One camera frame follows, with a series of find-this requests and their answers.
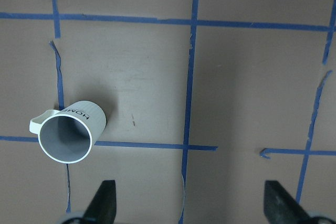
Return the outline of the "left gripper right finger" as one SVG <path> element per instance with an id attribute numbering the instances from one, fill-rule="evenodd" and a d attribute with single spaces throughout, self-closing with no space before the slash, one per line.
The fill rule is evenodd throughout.
<path id="1" fill-rule="evenodd" d="M 263 210 L 268 223 L 301 223 L 310 219 L 277 180 L 265 181 Z"/>

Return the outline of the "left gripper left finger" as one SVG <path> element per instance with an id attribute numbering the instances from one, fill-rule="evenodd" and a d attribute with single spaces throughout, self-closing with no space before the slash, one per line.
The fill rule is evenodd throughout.
<path id="1" fill-rule="evenodd" d="M 104 180 L 83 214 L 83 223 L 114 223 L 116 218 L 116 182 Z"/>

